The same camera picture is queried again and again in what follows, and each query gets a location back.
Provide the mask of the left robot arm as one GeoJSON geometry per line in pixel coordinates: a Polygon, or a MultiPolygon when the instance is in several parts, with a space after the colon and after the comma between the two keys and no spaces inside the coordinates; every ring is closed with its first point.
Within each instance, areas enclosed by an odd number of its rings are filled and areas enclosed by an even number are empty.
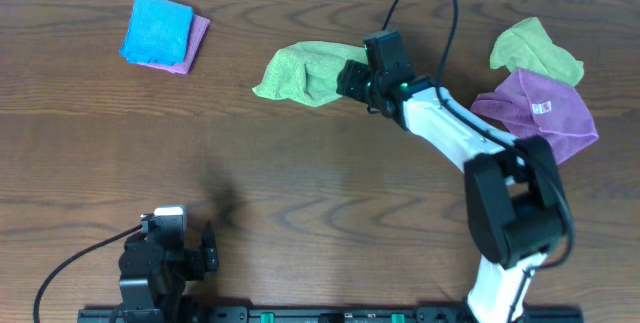
{"type": "Polygon", "coordinates": [[[200,245],[185,246],[185,219],[154,216],[129,237],[119,258],[123,299],[119,317],[126,322],[204,322],[199,303],[183,294],[190,281],[201,281],[219,268],[215,233],[207,223],[200,245]]]}

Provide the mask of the light green cloth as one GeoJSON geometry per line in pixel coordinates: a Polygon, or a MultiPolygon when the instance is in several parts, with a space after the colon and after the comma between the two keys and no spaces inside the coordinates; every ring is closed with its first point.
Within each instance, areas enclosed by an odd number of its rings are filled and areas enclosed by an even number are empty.
{"type": "Polygon", "coordinates": [[[365,50],[325,41],[295,43],[274,54],[253,92],[270,100],[323,106],[341,98],[337,78],[348,60],[367,63],[365,50]]]}

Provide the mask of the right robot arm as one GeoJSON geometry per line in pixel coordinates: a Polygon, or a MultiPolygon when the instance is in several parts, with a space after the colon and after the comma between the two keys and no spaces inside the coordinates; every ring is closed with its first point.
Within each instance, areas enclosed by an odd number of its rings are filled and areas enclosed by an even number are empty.
{"type": "Polygon", "coordinates": [[[481,254],[468,314],[476,322],[528,319],[523,301],[534,275],[562,265],[548,256],[574,235],[549,143],[495,129],[410,63],[349,60],[337,92],[424,138],[463,172],[468,227],[481,254]]]}

